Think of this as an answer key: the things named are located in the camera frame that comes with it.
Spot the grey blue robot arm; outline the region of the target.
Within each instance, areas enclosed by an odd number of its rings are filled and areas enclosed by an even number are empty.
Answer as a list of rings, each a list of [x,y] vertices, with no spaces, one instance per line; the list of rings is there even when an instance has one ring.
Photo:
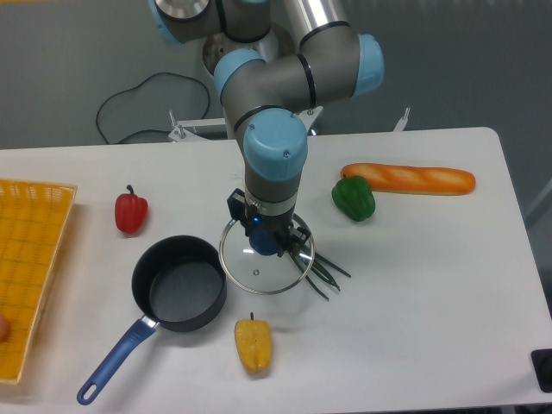
[[[230,215],[257,253],[295,254],[309,237],[292,224],[308,153],[299,114],[378,88],[385,75],[380,44],[356,34],[337,1],[286,2],[298,52],[273,60],[254,47],[271,32],[268,1],[152,1],[149,7],[167,42],[223,35],[236,44],[213,74],[245,166]]]

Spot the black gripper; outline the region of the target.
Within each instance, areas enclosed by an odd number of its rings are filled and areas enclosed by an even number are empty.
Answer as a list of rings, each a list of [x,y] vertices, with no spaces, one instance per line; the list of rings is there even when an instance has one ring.
[[[297,256],[311,232],[295,226],[292,221],[298,197],[298,188],[284,200],[268,202],[255,197],[246,188],[235,188],[227,198],[230,217],[244,228],[251,248],[263,256],[288,253]]]

